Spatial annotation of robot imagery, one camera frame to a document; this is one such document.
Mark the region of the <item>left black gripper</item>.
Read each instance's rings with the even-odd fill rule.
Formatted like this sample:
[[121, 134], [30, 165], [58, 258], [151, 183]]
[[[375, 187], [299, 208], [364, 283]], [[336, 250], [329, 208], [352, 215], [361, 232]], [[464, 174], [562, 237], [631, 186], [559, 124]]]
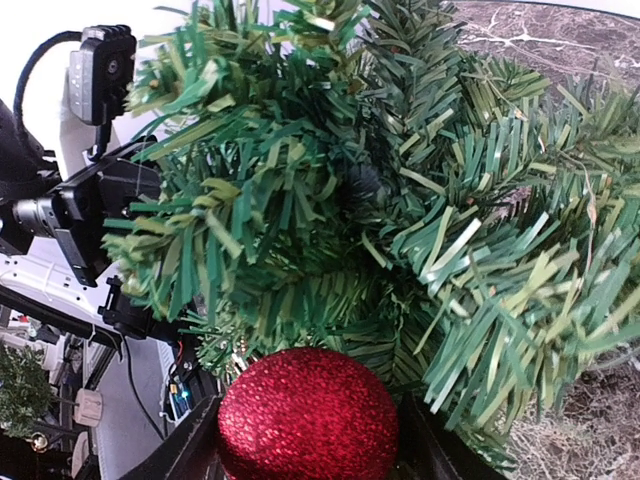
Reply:
[[165, 328], [124, 293], [124, 279], [102, 247], [121, 233], [132, 204], [157, 198], [160, 177], [133, 162], [155, 143], [139, 137], [64, 180], [50, 162], [32, 163], [1, 108], [1, 302], [106, 346], [118, 336], [163, 340]]

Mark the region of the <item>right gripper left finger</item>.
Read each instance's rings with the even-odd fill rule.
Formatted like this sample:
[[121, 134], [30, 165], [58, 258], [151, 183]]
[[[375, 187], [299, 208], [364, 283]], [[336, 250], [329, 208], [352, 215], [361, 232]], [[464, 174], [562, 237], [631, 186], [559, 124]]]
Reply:
[[225, 479], [218, 455], [221, 398], [200, 401], [169, 437], [122, 480]]

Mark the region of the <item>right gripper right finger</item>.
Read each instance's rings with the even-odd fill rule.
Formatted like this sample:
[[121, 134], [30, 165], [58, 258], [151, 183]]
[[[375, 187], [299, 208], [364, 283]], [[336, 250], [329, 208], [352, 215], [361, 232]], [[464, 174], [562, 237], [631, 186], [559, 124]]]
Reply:
[[407, 473], [402, 479], [505, 479], [414, 394], [403, 395], [398, 420], [399, 468]]

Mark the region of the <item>red ball ornament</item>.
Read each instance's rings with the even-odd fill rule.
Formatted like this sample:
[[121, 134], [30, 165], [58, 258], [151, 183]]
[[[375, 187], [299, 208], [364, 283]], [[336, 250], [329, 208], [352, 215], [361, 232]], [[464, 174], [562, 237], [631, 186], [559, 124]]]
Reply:
[[384, 479], [399, 436], [395, 403], [376, 375], [314, 347], [252, 364], [225, 394], [218, 428], [231, 479]]

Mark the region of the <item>small green christmas tree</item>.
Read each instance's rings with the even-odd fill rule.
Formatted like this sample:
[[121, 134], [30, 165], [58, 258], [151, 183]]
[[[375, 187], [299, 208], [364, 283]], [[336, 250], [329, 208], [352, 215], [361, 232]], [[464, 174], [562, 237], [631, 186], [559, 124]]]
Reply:
[[507, 470], [531, 404], [639, 336], [639, 94], [457, 43], [436, 1], [195, 2], [129, 91], [161, 174], [103, 238], [199, 358], [331, 349]]

